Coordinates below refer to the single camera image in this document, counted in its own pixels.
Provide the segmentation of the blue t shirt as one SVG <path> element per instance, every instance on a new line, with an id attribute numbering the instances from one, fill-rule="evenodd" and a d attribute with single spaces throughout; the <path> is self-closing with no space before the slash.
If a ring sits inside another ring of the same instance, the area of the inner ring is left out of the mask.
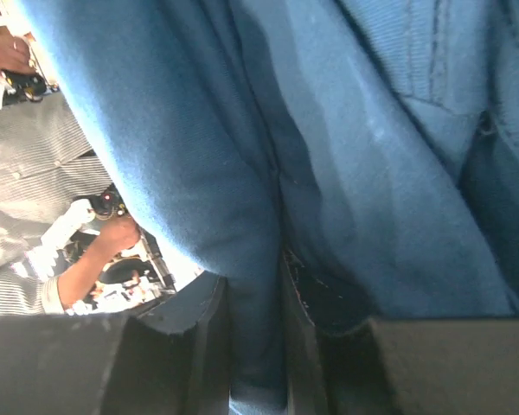
<path id="1" fill-rule="evenodd" d="M 519 316 L 519 1 L 22 1 L 131 213 L 227 279 L 233 414 L 283 414 L 279 263 L 335 325 Z"/>

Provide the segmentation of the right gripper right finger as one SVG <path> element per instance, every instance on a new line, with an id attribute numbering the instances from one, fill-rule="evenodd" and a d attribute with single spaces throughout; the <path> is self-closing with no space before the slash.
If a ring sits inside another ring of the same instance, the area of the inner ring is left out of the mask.
<path id="1" fill-rule="evenodd" d="M 519 414 L 519 319 L 386 320 L 287 253 L 281 265 L 291 414 Z"/>

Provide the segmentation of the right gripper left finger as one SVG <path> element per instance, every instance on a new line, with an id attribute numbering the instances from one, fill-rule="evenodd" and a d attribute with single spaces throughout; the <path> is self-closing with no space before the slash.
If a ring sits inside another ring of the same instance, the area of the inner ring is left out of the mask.
<path id="1" fill-rule="evenodd" d="M 0 414 L 225 414 L 226 283 L 140 316 L 0 316 Z"/>

